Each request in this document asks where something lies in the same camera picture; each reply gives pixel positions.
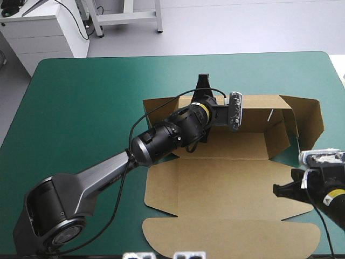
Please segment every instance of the gray floor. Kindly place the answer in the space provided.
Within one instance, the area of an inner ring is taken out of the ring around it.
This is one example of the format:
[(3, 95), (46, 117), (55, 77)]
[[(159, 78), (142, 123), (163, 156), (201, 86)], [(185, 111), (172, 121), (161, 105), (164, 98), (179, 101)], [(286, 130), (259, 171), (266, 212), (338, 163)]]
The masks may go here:
[[(153, 0), (135, 1), (152, 9)], [(160, 56), (280, 51), (345, 54), (345, 0), (161, 0), (164, 33), (156, 24), (105, 27), (91, 37), (89, 57)], [(98, 0), (105, 13), (120, 1)], [(0, 70), (0, 144), (30, 77), (0, 34), (8, 63)]]

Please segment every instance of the cabinet drawer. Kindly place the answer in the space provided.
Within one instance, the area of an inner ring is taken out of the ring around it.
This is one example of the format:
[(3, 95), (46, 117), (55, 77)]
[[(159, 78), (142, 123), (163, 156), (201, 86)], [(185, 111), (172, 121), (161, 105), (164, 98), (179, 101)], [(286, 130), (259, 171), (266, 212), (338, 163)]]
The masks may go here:
[(16, 54), (69, 51), (70, 47), (64, 36), (11, 38), (9, 44)]
[(44, 52), (31, 54), (18, 54), (19, 60), (23, 63), (30, 76), (33, 75), (38, 63), (47, 58), (73, 58), (71, 51)]
[(63, 35), (56, 19), (2, 22), (0, 31), (6, 39)]

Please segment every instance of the black robot arm segment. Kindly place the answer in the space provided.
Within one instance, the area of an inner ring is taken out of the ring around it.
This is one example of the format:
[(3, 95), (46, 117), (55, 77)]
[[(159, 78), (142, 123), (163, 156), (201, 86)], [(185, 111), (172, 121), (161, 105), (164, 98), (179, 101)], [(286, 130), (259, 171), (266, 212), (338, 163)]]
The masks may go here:
[(293, 182), (274, 185), (274, 194), (314, 205), (345, 230), (345, 152), (304, 151), (299, 159), (307, 170), (292, 169)]
[(137, 166), (151, 166), (179, 147), (205, 140), (212, 125), (228, 125), (236, 131), (242, 118), (242, 95), (236, 92), (230, 96), (230, 104), (218, 105), (210, 89), (203, 91), (210, 88), (206, 79), (207, 75), (199, 76), (198, 91), (191, 90), (199, 93), (193, 96), (190, 105), (135, 137), (129, 150), (78, 174), (56, 174), (29, 191), (13, 230), (18, 255), (56, 254), (55, 251), (83, 230), (85, 216), (93, 214), (97, 196), (121, 178), (122, 186), (126, 173)]

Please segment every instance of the open cardboard box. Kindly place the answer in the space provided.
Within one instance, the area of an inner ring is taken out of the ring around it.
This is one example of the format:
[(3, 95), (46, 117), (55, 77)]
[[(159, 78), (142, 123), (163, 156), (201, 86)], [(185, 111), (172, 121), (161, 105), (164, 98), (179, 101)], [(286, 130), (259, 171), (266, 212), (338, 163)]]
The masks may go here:
[[(144, 100), (147, 111), (170, 98)], [(219, 104), (224, 103), (217, 97)], [(152, 113), (148, 123), (191, 102), (191, 96)], [(307, 258), (320, 231), (308, 223), (281, 220), (311, 210), (301, 202), (277, 198), (273, 184), (291, 181), (291, 167), (269, 159), (289, 147), (289, 134), (301, 150), (311, 149), (323, 132), (317, 100), (290, 96), (244, 96), (239, 132), (213, 127), (208, 143), (194, 153), (152, 166), (146, 205), (177, 217), (146, 219), (143, 232), (160, 254), (206, 251), (215, 258)]]

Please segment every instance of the black cord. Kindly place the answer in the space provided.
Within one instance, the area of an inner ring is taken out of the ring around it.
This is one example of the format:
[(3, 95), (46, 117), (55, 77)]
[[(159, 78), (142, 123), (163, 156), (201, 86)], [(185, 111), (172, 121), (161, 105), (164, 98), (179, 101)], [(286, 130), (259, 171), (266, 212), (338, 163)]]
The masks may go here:
[[(98, 9), (100, 9), (100, 8), (102, 8), (102, 14), (104, 13), (104, 8), (103, 8), (103, 6), (99, 6), (99, 7), (97, 7), (97, 10)], [(95, 32), (95, 28), (93, 28), (93, 31), (90, 33), (90, 34), (88, 34), (88, 36), (91, 36), (94, 32)]]
[(326, 231), (326, 235), (327, 235), (327, 240), (328, 240), (328, 245), (329, 245), (329, 250), (330, 250), (330, 253), (332, 255), (332, 258), (333, 259), (336, 259), (335, 258), (335, 255), (334, 255), (334, 250), (333, 250), (333, 246), (332, 246), (332, 241), (330, 240), (330, 235), (329, 235), (329, 232), (328, 232), (328, 228), (327, 228), (327, 225), (326, 225), (326, 222), (325, 222), (325, 219), (323, 218), (322, 214), (320, 213), (319, 209), (316, 207), (315, 203), (314, 203), (314, 200), (312, 199), (312, 197), (310, 196), (309, 194), (309, 191), (308, 191), (308, 188), (306, 188), (306, 193), (307, 193), (307, 196), (308, 196), (308, 199), (310, 201), (310, 203), (312, 204), (313, 208), (315, 209), (316, 213), (319, 215), (321, 221), (322, 221), (322, 224), (323, 224), (323, 227), (325, 228), (325, 231)]
[(221, 90), (218, 90), (218, 89), (215, 89), (215, 88), (197, 88), (197, 89), (193, 89), (193, 90), (189, 90), (189, 91), (185, 91), (177, 96), (175, 96), (174, 98), (170, 99), (169, 101), (167, 101), (166, 103), (158, 106), (157, 108), (153, 109), (152, 111), (149, 111), (147, 113), (145, 113), (142, 117), (140, 117), (139, 120), (136, 121), (135, 124), (133, 124), (132, 128), (130, 129), (130, 133), (129, 133), (129, 143), (128, 143), (128, 146), (129, 146), (129, 151), (132, 152), (132, 147), (131, 147), (131, 141), (132, 141), (132, 136), (133, 136), (133, 131), (134, 131), (134, 128), (136, 127), (136, 125), (138, 125), (138, 123), (143, 119), (143, 118), (146, 118), (148, 115), (150, 115), (151, 113), (157, 111), (158, 109), (162, 108), (163, 106), (171, 103), (172, 101), (176, 100), (177, 98), (179, 98), (180, 96), (183, 96), (185, 95), (186, 93), (191, 93), (191, 92), (196, 92), (196, 91), (199, 91), (199, 90), (212, 90), (212, 91), (216, 91), (218, 93), (221, 93), (224, 98), (226, 98), (226, 94), (223, 93)]
[[(73, 15), (73, 13), (70, 11), (70, 9), (67, 7), (67, 6), (65, 6), (62, 2), (60, 2), (60, 1), (58, 1), (58, 0), (54, 0), (55, 2), (57, 2), (57, 3), (59, 3), (59, 4), (61, 4), (64, 8), (66, 8), (66, 10), (72, 15), (72, 17), (73, 17), (73, 19), (74, 19), (74, 21), (75, 21), (75, 24), (77, 25), (77, 27), (78, 27), (78, 30), (79, 30), (79, 33), (80, 33), (80, 35), (83, 37), (83, 39), (85, 39), (85, 40), (89, 40), (90, 39), (90, 35), (92, 35), (93, 33), (94, 33), (94, 31), (95, 31), (95, 29), (93, 29), (93, 31), (91, 32), (91, 34), (88, 34), (87, 35), (87, 38), (81, 33), (81, 30), (80, 30), (80, 27), (79, 27), (79, 24), (78, 24), (78, 22), (77, 22), (77, 19), (75, 18), (75, 16)], [(97, 7), (97, 9), (98, 8), (102, 8), (102, 14), (104, 13), (104, 8), (103, 8), (103, 6), (99, 6), (99, 7)]]
[[(198, 90), (213, 90), (213, 91), (216, 91), (216, 92), (219, 92), (221, 93), (224, 98), (226, 98), (226, 94), (223, 93), (222, 91), (218, 90), (218, 89), (215, 89), (215, 88), (198, 88), (198, 89), (193, 89), (193, 90), (189, 90), (189, 91), (186, 91), (186, 92), (183, 92), (179, 95), (177, 95), (176, 97), (172, 98), (171, 100), (167, 101), (166, 103), (160, 105), (159, 107), (153, 109), (152, 111), (150, 112), (147, 112), (145, 113), (133, 126), (132, 128), (130, 129), (130, 134), (129, 134), (129, 150), (130, 150), (130, 153), (132, 152), (131, 151), (131, 141), (132, 141), (132, 134), (133, 134), (133, 130), (135, 128), (135, 126), (143, 119), (145, 118), (146, 116), (148, 116), (149, 114), (157, 111), (159, 108), (162, 108), (163, 106), (169, 104), (170, 102), (176, 100), (178, 97), (186, 94), (186, 93), (190, 93), (190, 92), (195, 92), (195, 91), (198, 91)], [(116, 216), (116, 212), (118, 211), (118, 207), (119, 207), (119, 203), (120, 203), (120, 199), (121, 199), (121, 196), (122, 196), (122, 190), (123, 190), (123, 184), (125, 182), (125, 178), (126, 178), (126, 175), (127, 175), (127, 170), (128, 170), (128, 167), (129, 167), (129, 164), (130, 164), (130, 161), (128, 160), (128, 162), (126, 163), (126, 167), (125, 167), (125, 170), (123, 171), (122, 173), (122, 178), (121, 178), (121, 183), (120, 183), (120, 188), (119, 188), (119, 192), (118, 192), (118, 197), (116, 199), (116, 204), (115, 204), (115, 207), (114, 207), (114, 211), (113, 211), (113, 214), (110, 218), (110, 220), (105, 224), (105, 226), (91, 239), (89, 239), (88, 241), (86, 241), (85, 243), (75, 247), (75, 248), (72, 248), (72, 249), (69, 249), (69, 250), (65, 250), (65, 251), (62, 251), (62, 252), (57, 252), (57, 253), (51, 253), (51, 254), (44, 254), (46, 256), (58, 256), (58, 255), (65, 255), (65, 254), (68, 254), (68, 253), (71, 253), (71, 252), (74, 252), (80, 248), (83, 248), (85, 246), (87, 246), (88, 244), (90, 244), (91, 242), (93, 242), (94, 240), (96, 240), (100, 235), (103, 234), (103, 232), (111, 225), (111, 223), (114, 221), (115, 219), (115, 216)]]
[(193, 153), (195, 150), (196, 150), (196, 147), (198, 146), (198, 143), (199, 141), (196, 141), (192, 147), (192, 149), (189, 149), (189, 146), (186, 146), (185, 147), (185, 150), (188, 152), (188, 153)]
[(126, 167), (125, 170), (122, 173), (122, 179), (121, 179), (121, 183), (120, 183), (120, 188), (119, 188), (119, 192), (118, 192), (118, 198), (116, 199), (116, 204), (114, 207), (114, 211), (113, 211), (113, 215), (111, 216), (110, 220), (105, 224), (105, 226), (101, 229), (101, 231), (99, 231), (93, 238), (89, 239), (88, 241), (86, 241), (84, 244), (81, 244), (80, 246), (77, 246), (75, 248), (66, 250), (66, 251), (62, 251), (62, 252), (57, 252), (57, 253), (51, 253), (51, 254), (45, 254), (47, 256), (58, 256), (58, 255), (65, 255), (71, 252), (74, 252), (80, 248), (83, 248), (85, 246), (87, 246), (88, 244), (90, 244), (91, 242), (93, 242), (94, 240), (96, 240), (100, 235), (103, 234), (103, 232), (111, 225), (111, 223), (113, 223), (114, 219), (115, 219), (115, 215), (116, 212), (118, 211), (119, 208), (119, 204), (120, 204), (120, 199), (122, 196), (122, 190), (123, 190), (123, 184), (125, 183), (125, 178), (127, 175), (127, 170), (128, 170), (128, 166), (130, 164), (130, 161), (128, 160), (128, 162), (126, 163)]

